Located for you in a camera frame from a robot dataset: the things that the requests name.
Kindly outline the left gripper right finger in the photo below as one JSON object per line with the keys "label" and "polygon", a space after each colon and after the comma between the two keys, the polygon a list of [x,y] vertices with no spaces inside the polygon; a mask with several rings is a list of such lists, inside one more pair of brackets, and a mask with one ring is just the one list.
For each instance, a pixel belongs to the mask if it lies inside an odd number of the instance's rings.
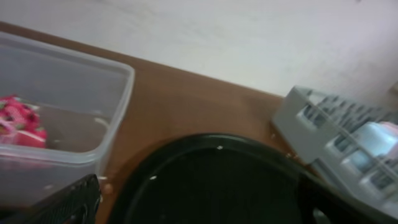
{"label": "left gripper right finger", "polygon": [[302,223],[317,223],[314,215],[316,209],[321,211],[330,223],[373,223],[373,219],[359,203],[332,191],[307,175],[300,175],[297,190]]}

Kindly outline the red snack wrapper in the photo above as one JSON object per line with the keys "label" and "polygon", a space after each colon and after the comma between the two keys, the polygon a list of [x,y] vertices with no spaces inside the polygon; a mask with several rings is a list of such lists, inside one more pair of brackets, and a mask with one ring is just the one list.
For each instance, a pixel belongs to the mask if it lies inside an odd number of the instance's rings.
{"label": "red snack wrapper", "polygon": [[1,97],[1,144],[45,148],[47,132],[39,114],[17,96]]}

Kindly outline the pink bowl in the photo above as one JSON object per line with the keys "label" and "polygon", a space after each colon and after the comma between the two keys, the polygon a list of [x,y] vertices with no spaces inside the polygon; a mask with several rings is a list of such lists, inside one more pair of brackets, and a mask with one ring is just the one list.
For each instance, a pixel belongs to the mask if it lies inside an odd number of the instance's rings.
{"label": "pink bowl", "polygon": [[397,135],[398,133],[398,125],[391,123],[391,122],[380,122],[379,123],[381,126],[385,127],[386,129],[388,129],[390,132],[394,133],[395,135]]}

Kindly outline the blue cup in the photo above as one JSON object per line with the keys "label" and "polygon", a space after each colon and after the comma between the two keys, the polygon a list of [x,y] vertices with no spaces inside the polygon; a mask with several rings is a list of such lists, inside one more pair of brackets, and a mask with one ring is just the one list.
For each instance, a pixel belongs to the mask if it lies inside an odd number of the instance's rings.
{"label": "blue cup", "polygon": [[397,169],[397,135],[379,123],[367,122],[353,133],[359,149],[354,150],[348,162],[359,172],[369,172],[376,161]]}

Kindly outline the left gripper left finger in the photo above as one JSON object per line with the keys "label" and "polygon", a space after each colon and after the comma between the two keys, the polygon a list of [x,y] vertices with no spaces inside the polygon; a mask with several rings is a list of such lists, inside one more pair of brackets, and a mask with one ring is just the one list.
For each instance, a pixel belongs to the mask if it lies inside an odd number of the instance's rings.
{"label": "left gripper left finger", "polygon": [[98,178],[89,174],[34,205],[25,223],[94,223],[101,202]]}

